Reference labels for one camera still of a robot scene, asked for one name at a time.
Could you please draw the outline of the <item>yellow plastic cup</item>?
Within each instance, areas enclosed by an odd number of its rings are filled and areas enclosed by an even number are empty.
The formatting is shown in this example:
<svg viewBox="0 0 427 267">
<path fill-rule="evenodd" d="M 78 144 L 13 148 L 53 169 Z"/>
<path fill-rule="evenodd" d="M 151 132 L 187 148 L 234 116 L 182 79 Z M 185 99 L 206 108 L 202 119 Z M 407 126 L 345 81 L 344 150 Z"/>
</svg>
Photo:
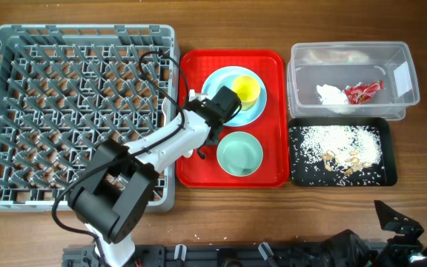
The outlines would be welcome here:
<svg viewBox="0 0 427 267">
<path fill-rule="evenodd" d="M 240 98 L 242 111 L 255 106 L 261 93 L 260 83 L 252 76 L 238 76 L 233 80 L 232 91 Z"/>
</svg>

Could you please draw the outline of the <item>green plastic bowl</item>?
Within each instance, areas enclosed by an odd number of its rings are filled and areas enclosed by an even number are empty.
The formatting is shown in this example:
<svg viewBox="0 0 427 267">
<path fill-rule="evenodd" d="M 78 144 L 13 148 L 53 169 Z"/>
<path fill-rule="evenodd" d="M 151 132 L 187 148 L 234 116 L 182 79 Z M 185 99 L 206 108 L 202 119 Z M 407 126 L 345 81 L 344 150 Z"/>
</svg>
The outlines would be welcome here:
<svg viewBox="0 0 427 267">
<path fill-rule="evenodd" d="M 222 170 L 235 177 L 246 177 L 256 172 L 263 157 L 259 140 L 243 131 L 224 136 L 216 150 L 216 159 Z"/>
</svg>

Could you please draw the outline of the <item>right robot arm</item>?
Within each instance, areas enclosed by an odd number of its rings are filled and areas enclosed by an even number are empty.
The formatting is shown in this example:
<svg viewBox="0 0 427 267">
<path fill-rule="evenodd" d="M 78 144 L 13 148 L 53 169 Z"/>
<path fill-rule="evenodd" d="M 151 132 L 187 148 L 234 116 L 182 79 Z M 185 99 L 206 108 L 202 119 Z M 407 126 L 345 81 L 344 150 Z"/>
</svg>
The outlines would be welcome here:
<svg viewBox="0 0 427 267">
<path fill-rule="evenodd" d="M 421 224 L 395 211 L 381 200 L 374 201 L 375 211 L 384 231 L 395 236 L 380 251 L 373 250 L 357 234 L 344 231 L 322 243 L 323 266 L 427 266 L 427 246 L 420 241 Z"/>
</svg>

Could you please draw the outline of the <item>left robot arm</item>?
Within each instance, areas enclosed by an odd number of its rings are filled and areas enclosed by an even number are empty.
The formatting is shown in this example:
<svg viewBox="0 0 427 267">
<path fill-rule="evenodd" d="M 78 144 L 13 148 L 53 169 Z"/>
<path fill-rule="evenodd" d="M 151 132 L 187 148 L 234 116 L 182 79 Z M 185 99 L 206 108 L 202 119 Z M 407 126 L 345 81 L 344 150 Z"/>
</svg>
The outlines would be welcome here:
<svg viewBox="0 0 427 267">
<path fill-rule="evenodd" d="M 219 141 L 223 125 L 242 104 L 230 88 L 188 100 L 175 118 L 152 134 L 124 145 L 109 139 L 89 161 L 67 196 L 68 206 L 94 237 L 106 266 L 123 266 L 134 255 L 131 232 L 153 196 L 160 174 L 190 152 Z"/>
</svg>

